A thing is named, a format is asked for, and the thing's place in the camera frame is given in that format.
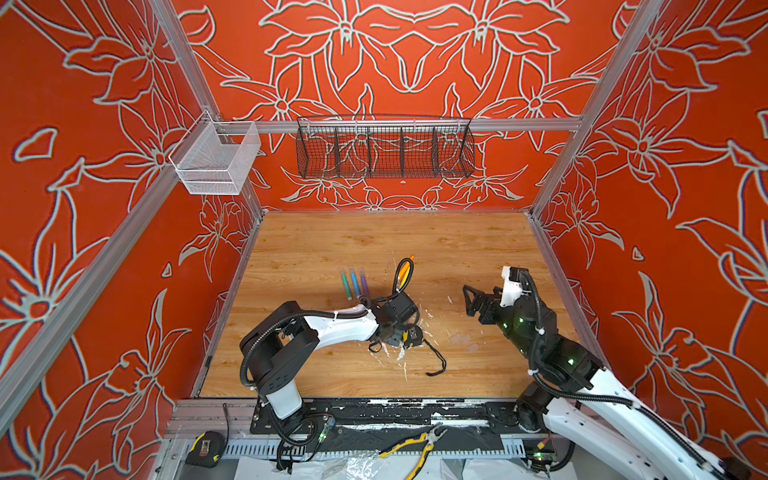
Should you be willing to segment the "purple marker pen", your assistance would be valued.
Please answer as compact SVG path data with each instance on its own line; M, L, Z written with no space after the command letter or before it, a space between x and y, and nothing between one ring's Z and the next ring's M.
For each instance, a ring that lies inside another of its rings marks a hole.
M362 267L359 269L359 280L360 280L362 295L365 297L370 297L367 278L365 275L365 271Z

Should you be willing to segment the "blue marker pen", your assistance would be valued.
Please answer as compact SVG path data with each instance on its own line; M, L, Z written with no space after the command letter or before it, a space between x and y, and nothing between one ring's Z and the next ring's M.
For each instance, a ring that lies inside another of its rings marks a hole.
M355 272L353 267L349 268L349 273L350 273L350 278L351 278L351 281L352 281L355 297L359 298L362 295L362 290L361 290L359 281L357 279L356 272Z

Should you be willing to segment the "green marker pen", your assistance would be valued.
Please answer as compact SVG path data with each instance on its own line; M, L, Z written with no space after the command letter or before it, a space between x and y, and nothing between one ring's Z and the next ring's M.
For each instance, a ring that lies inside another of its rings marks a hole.
M342 281L343 281L343 285L344 285L344 288L345 288L345 293L346 293L347 299L349 301L352 301L355 298L355 295L354 295L355 291L354 291L352 282L350 281L350 278L347 275L347 272L346 272L345 269L341 270L341 277L342 277Z

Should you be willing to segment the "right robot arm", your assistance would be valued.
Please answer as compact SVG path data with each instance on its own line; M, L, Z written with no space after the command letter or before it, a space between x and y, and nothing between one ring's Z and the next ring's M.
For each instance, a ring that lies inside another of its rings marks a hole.
M528 362L519 426L546 430L627 479L748 479L744 462L688 439L632 394L586 347L561 335L557 315L524 268L506 266L490 293L466 285L466 313L498 327Z

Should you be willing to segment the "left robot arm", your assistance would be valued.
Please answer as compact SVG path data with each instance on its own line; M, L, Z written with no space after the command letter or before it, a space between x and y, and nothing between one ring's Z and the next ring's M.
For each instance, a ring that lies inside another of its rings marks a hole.
M315 351L347 342L366 342L370 351L385 345L407 348L420 320L418 307L406 293L414 272L413 259L400 260L389 295L362 296L357 305L343 310L311 310L296 301L285 302L243 337L240 383L257 393L284 444L306 446L322 436L321 416L305 410L296 385Z

